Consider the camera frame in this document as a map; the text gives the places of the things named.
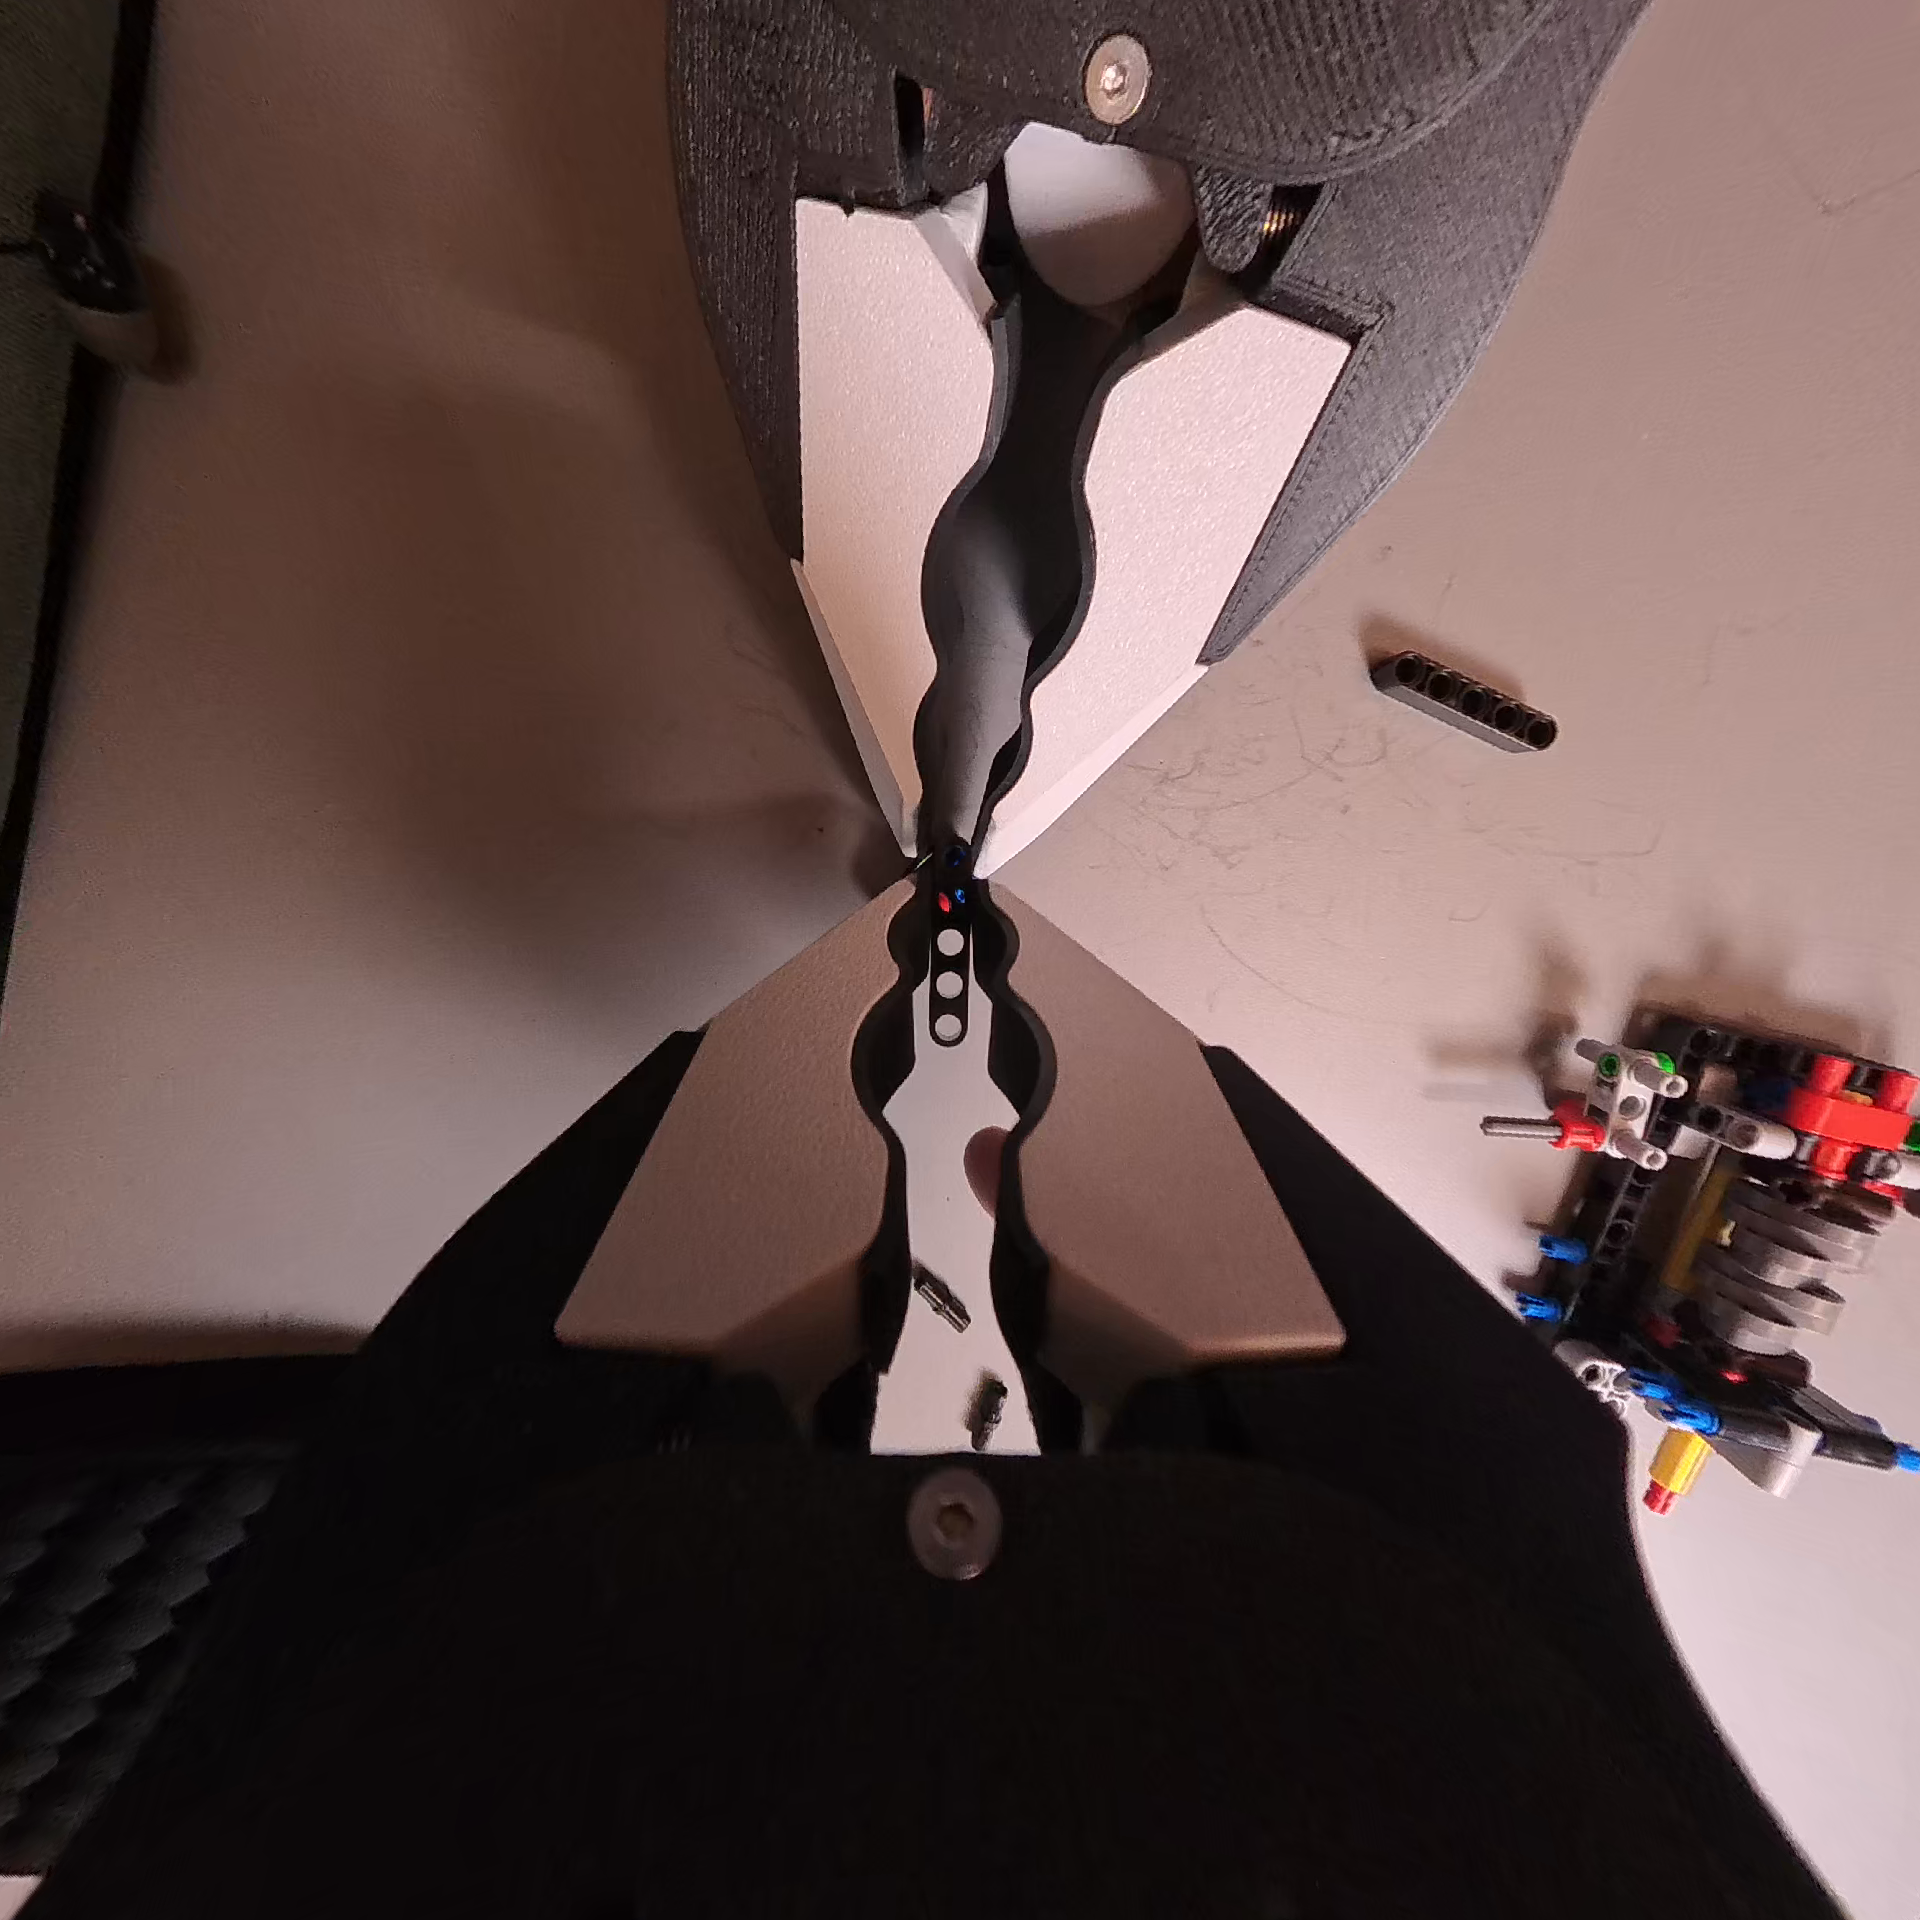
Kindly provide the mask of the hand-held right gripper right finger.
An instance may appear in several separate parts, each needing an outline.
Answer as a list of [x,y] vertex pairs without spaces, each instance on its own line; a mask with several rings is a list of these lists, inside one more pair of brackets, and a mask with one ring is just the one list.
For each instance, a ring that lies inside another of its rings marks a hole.
[[1188,1025],[1008,886],[980,894],[993,1307],[1043,1448],[1147,1382],[1318,1363],[1342,1324]]

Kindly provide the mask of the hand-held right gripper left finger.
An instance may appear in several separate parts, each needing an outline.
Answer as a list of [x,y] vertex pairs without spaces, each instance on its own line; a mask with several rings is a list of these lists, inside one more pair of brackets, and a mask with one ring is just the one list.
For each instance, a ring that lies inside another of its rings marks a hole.
[[896,885],[709,1022],[560,1310],[582,1352],[760,1376],[868,1448],[906,1324],[906,1148],[928,905]]

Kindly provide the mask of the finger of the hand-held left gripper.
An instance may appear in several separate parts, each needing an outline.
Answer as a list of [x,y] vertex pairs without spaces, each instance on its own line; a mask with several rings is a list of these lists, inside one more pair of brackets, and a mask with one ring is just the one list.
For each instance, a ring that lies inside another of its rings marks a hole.
[[881,815],[920,849],[937,671],[928,542],[993,413],[989,188],[916,212],[796,204],[803,550],[794,564]]
[[1204,677],[1203,652],[1353,355],[1339,334],[1190,294],[1096,393],[1077,449],[1089,532],[1062,652],[977,871],[1029,847]]

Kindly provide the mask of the lego car chassis assembly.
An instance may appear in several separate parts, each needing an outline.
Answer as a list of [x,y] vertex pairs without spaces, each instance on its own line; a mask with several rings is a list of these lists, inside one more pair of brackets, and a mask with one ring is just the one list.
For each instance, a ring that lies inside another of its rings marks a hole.
[[1713,1456],[1769,1497],[1820,1459],[1913,1477],[1916,1446],[1820,1391],[1805,1343],[1916,1216],[1916,1073],[1684,1015],[1574,1055],[1578,1089],[1480,1128],[1587,1163],[1510,1300],[1614,1413],[1658,1419],[1645,1511],[1672,1513]]

